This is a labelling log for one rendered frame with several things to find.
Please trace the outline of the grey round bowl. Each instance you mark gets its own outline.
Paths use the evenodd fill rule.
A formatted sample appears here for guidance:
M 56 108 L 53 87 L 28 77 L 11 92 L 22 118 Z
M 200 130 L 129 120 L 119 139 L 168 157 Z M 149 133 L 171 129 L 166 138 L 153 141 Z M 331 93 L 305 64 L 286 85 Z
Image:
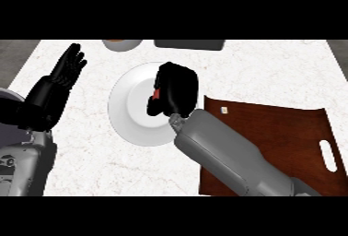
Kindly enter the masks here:
M 126 52 L 138 46 L 141 40 L 119 40 L 119 41 L 103 40 L 101 42 L 110 51 Z

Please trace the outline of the brown wooden tray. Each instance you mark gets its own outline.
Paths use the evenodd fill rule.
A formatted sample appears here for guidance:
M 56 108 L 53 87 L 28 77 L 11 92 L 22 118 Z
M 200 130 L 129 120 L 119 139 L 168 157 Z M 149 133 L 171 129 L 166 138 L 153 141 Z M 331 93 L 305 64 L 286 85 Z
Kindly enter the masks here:
M 265 160 L 324 196 L 348 196 L 348 174 L 326 110 L 203 99 L 203 110 L 258 146 Z

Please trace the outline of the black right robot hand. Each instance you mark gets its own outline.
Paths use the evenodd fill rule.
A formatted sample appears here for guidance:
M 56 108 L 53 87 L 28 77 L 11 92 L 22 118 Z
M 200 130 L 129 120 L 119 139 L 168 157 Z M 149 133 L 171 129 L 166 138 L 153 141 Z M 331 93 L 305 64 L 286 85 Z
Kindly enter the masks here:
M 159 99 L 147 98 L 147 115 L 171 116 L 177 113 L 187 118 L 196 108 L 199 96 L 199 78 L 187 67 L 166 62 L 159 66 L 153 90 L 159 89 Z

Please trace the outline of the white round plate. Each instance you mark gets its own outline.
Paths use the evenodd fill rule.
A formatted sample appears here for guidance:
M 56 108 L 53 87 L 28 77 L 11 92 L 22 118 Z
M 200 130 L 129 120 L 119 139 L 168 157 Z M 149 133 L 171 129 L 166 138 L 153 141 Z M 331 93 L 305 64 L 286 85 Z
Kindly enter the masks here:
M 147 98 L 159 66 L 146 63 L 135 66 L 118 79 L 107 105 L 109 120 L 119 136 L 134 145 L 156 147 L 174 140 L 175 133 L 165 115 L 147 115 Z

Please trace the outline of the dark grey rectangular object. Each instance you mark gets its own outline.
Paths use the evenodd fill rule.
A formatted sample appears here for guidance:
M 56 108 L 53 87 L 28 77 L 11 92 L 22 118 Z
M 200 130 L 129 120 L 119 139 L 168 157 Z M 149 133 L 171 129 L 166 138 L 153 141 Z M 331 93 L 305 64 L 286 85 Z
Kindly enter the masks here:
M 159 48 L 219 51 L 222 45 L 224 40 L 154 40 Z

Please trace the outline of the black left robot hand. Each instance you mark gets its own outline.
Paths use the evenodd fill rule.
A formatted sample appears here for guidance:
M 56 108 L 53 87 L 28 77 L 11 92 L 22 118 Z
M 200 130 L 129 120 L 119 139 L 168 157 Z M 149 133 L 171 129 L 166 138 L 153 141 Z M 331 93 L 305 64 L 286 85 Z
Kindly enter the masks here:
M 19 129 L 48 131 L 60 120 L 70 89 L 87 64 L 79 44 L 63 52 L 48 76 L 42 76 L 23 101 L 0 98 L 0 123 Z

